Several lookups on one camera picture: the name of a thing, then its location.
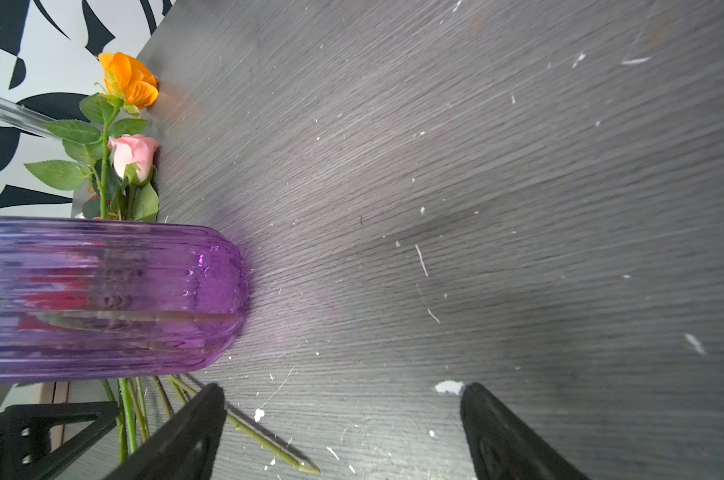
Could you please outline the orange pink blue rosebud stem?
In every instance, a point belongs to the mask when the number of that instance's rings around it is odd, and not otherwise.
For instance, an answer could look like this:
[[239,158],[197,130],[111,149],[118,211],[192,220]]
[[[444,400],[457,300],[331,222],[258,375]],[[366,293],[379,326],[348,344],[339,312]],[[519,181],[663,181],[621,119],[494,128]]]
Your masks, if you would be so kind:
[[62,141],[66,159],[27,163],[43,184],[61,191],[88,186],[83,216],[94,220],[154,222],[160,209],[153,186],[159,142],[144,134],[142,113],[159,99],[159,79],[122,53],[98,56],[101,91],[79,103],[82,120],[55,120],[45,129]]

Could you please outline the purple ribbed glass vase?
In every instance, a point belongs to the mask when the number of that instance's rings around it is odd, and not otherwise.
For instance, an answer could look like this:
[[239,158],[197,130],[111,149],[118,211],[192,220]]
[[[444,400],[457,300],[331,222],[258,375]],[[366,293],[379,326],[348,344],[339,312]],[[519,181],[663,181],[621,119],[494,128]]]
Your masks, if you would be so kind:
[[0,217],[0,383],[200,370],[248,301],[242,254],[216,230]]

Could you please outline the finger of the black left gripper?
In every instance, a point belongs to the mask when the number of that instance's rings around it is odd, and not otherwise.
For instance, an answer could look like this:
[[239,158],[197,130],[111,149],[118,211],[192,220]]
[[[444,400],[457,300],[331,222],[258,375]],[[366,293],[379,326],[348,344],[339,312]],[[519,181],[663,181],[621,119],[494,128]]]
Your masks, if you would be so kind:
[[[55,479],[117,425],[115,402],[15,405],[0,413],[0,480]],[[52,448],[52,429],[87,427]]]

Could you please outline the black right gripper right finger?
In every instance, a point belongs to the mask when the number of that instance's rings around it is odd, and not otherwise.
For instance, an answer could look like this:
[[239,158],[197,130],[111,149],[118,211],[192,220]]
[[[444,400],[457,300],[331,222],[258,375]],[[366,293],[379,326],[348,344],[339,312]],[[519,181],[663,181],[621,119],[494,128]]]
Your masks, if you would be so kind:
[[482,384],[464,388],[460,416],[479,480],[587,480]]

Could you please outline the aluminium frame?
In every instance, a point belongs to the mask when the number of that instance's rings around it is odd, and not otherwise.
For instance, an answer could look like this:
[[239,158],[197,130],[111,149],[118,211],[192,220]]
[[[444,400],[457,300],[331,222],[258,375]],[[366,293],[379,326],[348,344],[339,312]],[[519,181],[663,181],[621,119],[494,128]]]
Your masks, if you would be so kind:
[[57,140],[57,137],[45,128],[45,125],[52,121],[52,117],[0,98],[0,126],[18,128],[35,136]]

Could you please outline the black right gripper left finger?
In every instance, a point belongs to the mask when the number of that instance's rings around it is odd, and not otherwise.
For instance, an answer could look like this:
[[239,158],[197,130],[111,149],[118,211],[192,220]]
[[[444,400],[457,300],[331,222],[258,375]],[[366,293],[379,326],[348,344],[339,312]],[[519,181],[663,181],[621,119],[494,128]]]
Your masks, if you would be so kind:
[[208,480],[225,421],[224,390],[208,385],[108,477]]

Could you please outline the pink rectangular block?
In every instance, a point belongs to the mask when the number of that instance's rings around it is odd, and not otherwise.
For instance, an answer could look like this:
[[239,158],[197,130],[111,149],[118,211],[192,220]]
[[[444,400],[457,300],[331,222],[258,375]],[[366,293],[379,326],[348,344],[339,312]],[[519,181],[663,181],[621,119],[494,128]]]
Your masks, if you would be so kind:
[[57,381],[37,385],[39,404],[66,404],[69,400],[70,383]]

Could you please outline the white and peach rosebud stem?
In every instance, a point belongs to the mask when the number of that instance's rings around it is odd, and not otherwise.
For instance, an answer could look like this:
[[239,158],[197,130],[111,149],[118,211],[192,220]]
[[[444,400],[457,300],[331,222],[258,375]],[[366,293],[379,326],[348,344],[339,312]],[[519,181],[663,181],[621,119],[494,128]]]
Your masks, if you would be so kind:
[[[182,406],[198,394],[201,387],[194,387],[179,375],[164,377],[132,377],[101,382],[107,399],[117,405],[116,442],[117,464],[123,465],[143,447],[167,421],[174,419]],[[319,476],[320,468],[304,454],[260,425],[265,416],[261,408],[253,419],[247,418],[226,406],[225,424],[254,441],[259,447],[271,452],[275,461],[306,475]]]

